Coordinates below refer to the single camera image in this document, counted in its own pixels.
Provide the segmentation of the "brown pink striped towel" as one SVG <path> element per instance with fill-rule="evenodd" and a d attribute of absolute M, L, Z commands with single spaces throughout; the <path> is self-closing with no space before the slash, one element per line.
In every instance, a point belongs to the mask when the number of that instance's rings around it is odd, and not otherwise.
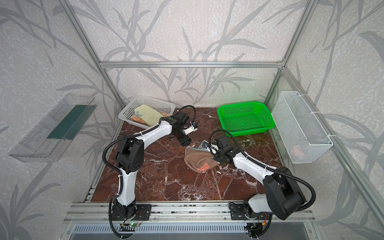
<path fill-rule="evenodd" d="M 213 155 L 210 151 L 202 149 L 200 146 L 201 145 L 199 145 L 198 148 L 187 147 L 185 150 L 184 161 L 189 169 L 202 174 L 215 168 L 219 163 L 213 159 Z"/>

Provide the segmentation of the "blue yellow towel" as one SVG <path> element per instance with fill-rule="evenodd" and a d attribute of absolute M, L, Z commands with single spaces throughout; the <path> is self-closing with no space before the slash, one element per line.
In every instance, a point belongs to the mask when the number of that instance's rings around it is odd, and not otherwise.
<path fill-rule="evenodd" d="M 141 105 L 135 109 L 135 114 L 143 121 L 145 121 L 149 127 L 155 126 L 159 123 L 160 119 L 164 116 L 158 111 L 149 107 L 148 105 Z"/>

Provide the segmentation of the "orange bunny pattern towel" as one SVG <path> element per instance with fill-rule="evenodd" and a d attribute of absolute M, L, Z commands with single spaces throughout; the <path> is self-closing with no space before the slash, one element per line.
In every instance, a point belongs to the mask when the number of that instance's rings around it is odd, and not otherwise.
<path fill-rule="evenodd" d="M 164 117 L 167 117 L 169 114 L 167 114 L 167 113 L 161 113 L 161 115 L 163 115 Z M 132 116 L 132 121 L 137 122 L 137 123 L 140 123 L 140 124 L 143 124 L 143 125 L 146 125 L 146 124 L 147 124 L 145 121 L 143 121 L 143 119 L 141 119 L 141 118 L 138 117 L 137 115 L 133 115 L 133 116 Z"/>

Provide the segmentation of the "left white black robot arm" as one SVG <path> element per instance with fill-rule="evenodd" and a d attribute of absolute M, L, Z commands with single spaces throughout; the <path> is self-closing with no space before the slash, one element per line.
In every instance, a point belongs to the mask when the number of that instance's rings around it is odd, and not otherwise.
<path fill-rule="evenodd" d="M 157 140 L 172 135 L 177 138 L 181 146 L 187 147 L 191 143 L 189 134 L 198 129 L 196 122 L 186 126 L 189 116 L 177 112 L 170 117 L 162 117 L 154 126 L 145 131 L 116 140 L 122 142 L 117 151 L 116 161 L 119 177 L 119 190 L 113 200 L 112 213 L 119 213 L 129 219 L 137 212 L 135 185 L 138 170 L 144 164 L 145 149 Z"/>

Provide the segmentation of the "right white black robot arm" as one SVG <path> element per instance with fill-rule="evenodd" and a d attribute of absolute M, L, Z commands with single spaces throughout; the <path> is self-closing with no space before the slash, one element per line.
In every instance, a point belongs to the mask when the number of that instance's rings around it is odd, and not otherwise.
<path fill-rule="evenodd" d="M 232 164 L 264 186 L 264 194 L 256 194 L 243 201 L 246 218 L 251 220 L 260 213 L 268 213 L 285 220 L 292 213 L 307 207 L 305 195 L 298 185 L 302 180 L 292 176 L 289 169 L 262 163 L 246 153 L 238 143 L 232 144 L 227 136 L 216 138 L 210 150 L 215 161 Z"/>

